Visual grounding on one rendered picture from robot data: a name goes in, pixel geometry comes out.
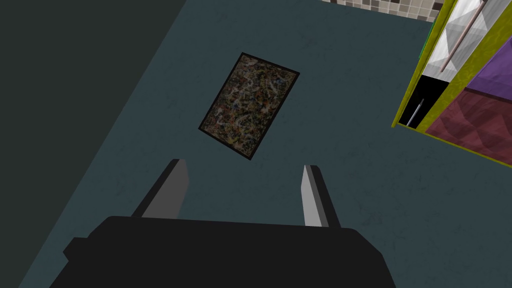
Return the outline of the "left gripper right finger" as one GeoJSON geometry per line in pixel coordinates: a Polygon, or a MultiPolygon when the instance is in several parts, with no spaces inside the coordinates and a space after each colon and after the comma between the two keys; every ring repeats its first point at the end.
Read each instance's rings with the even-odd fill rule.
{"type": "Polygon", "coordinates": [[[317,165],[304,166],[300,191],[305,226],[341,227],[322,172],[317,165]]]}

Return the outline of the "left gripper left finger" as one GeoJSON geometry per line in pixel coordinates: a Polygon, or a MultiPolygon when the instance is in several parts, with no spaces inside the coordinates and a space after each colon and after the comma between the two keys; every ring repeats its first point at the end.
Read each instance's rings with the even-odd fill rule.
{"type": "Polygon", "coordinates": [[[139,218],[177,219],[189,186],[184,159],[173,159],[131,214],[139,218]]]}

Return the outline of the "black-framed abstract wall picture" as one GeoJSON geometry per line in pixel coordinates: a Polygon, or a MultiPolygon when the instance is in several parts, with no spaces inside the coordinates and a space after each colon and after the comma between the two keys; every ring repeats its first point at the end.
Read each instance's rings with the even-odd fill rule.
{"type": "Polygon", "coordinates": [[[242,52],[198,129],[251,160],[299,76],[242,52]]]}

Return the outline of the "yellow-green cabinet with coloured doors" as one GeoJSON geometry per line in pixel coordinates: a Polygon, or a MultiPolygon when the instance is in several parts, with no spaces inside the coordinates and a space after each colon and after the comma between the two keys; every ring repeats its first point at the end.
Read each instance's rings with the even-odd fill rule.
{"type": "MultiPolygon", "coordinates": [[[[421,120],[418,128],[415,131],[429,135],[427,129],[435,122],[435,119],[441,116],[442,112],[449,106],[449,104],[458,96],[469,83],[470,79],[477,74],[477,68],[484,67],[484,61],[491,59],[491,52],[498,50],[498,45],[504,44],[506,37],[512,35],[512,0],[496,0],[499,6],[498,15],[495,20],[497,23],[496,28],[491,28],[489,36],[484,36],[479,44],[475,47],[475,51],[468,56],[468,60],[462,65],[461,70],[457,71],[454,79],[449,82],[445,91],[441,94],[440,99],[433,105],[433,108],[427,112],[426,117],[421,120]]],[[[413,95],[414,88],[422,76],[422,73],[428,65],[428,58],[430,58],[437,44],[446,34],[446,25],[450,18],[454,15],[454,10],[458,3],[464,0],[445,0],[440,8],[435,21],[432,23],[431,32],[425,42],[424,49],[419,57],[418,64],[414,70],[413,76],[406,89],[405,95],[400,103],[395,119],[393,120],[392,127],[398,123],[406,106],[413,95]]]]}

